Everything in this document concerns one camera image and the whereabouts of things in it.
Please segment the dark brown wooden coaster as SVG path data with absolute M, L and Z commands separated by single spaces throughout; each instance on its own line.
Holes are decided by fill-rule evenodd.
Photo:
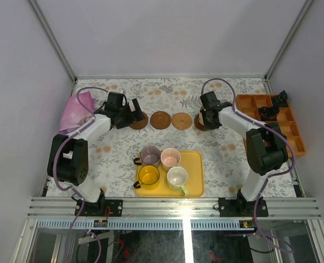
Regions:
M 141 121 L 138 121 L 136 123 L 130 124 L 129 126 L 134 130 L 140 130 L 140 129 L 145 128 L 149 122 L 149 117 L 145 112 L 143 112 L 143 116 L 144 116 L 144 119 L 142 119 Z

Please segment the pale green mug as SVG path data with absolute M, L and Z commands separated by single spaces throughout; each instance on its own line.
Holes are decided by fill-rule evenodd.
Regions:
M 203 122 L 203 115 L 202 115 L 202 112 L 203 112 L 203 106 L 201 106 L 200 108 L 200 112 L 199 112 L 199 115 L 198 115 L 198 122 L 200 123 L 200 125 L 204 126 L 204 122 Z

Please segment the reddish brown wooden coaster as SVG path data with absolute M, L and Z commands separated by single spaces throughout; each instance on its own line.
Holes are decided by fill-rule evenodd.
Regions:
M 198 115 L 199 115 L 199 114 L 197 114 L 197 115 L 195 116 L 195 118 L 194 118 L 194 125 L 195 125 L 195 127 L 196 127 L 198 130 L 206 131 L 205 127 L 202 126 L 202 125 L 200 125 L 200 123 L 198 122 Z

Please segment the woven rattan coaster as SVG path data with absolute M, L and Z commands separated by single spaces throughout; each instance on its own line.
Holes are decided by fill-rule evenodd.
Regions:
M 192 125 L 192 118 L 185 112 L 176 113 L 172 117 L 172 125 L 178 130 L 189 129 Z

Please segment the white mug green handle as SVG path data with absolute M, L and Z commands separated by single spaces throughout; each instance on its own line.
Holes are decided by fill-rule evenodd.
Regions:
M 167 173 L 167 183 L 170 189 L 181 191 L 184 196 L 189 194 L 186 183 L 188 173 L 183 167 L 172 167 Z

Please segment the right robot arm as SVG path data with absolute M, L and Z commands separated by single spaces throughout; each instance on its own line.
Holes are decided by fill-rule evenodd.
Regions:
M 256 209 L 254 200 L 262 191 L 265 180 L 288 160 L 287 140 L 276 123 L 258 122 L 238 111 L 229 102 L 220 102 L 214 92 L 200 96 L 201 123 L 205 130 L 228 127 L 241 135 L 246 141 L 246 156 L 250 167 L 240 193 L 242 199 L 236 202 L 237 212 L 249 216 Z

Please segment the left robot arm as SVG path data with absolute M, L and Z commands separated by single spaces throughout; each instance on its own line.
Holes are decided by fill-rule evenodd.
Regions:
M 53 137 L 47 173 L 61 191 L 72 190 L 80 204 L 94 216 L 106 211 L 105 194 L 89 177 L 89 145 L 112 128 L 122 129 L 144 120 L 137 99 L 130 105 L 123 93 L 108 92 L 106 101 L 95 109 L 88 88 L 77 92 L 72 99 L 68 118 L 77 121 L 66 128 L 67 134 Z

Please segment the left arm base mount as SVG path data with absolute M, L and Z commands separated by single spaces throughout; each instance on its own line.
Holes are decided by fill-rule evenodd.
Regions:
M 76 203 L 75 215 L 91 217 L 121 217 L 123 211 L 123 200 L 106 199 L 103 203 L 84 202 L 83 209 L 80 211 L 82 201 L 79 199 Z

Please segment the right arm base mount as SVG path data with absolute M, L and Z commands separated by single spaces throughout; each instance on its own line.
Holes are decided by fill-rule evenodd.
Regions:
M 253 217 L 255 201 L 247 202 L 244 199 L 218 198 L 219 213 L 221 217 L 239 218 Z M 256 209 L 256 216 L 266 218 L 269 216 L 266 201 L 260 197 Z

